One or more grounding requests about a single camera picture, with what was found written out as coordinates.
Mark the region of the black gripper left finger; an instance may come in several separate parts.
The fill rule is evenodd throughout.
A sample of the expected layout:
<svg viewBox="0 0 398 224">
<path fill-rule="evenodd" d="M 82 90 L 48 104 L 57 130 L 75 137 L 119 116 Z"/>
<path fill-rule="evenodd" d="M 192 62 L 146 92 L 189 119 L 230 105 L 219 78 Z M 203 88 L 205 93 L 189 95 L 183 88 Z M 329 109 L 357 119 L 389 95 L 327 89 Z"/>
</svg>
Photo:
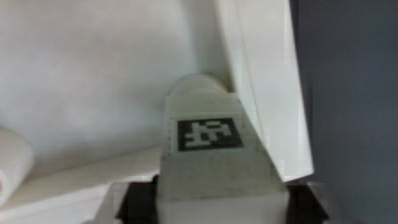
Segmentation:
<svg viewBox="0 0 398 224">
<path fill-rule="evenodd" d="M 94 224 L 158 224 L 157 215 L 158 176 L 150 181 L 116 182 L 110 185 Z"/>
</svg>

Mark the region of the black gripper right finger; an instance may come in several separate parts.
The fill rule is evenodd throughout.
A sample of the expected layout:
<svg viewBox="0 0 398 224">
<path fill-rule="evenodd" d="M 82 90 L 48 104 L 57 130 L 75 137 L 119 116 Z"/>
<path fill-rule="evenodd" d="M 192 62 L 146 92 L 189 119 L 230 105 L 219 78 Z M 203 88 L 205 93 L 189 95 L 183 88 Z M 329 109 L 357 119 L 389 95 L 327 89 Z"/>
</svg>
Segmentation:
<svg viewBox="0 0 398 224">
<path fill-rule="evenodd" d="M 322 183 L 290 183 L 286 187 L 286 224 L 356 224 Z"/>
</svg>

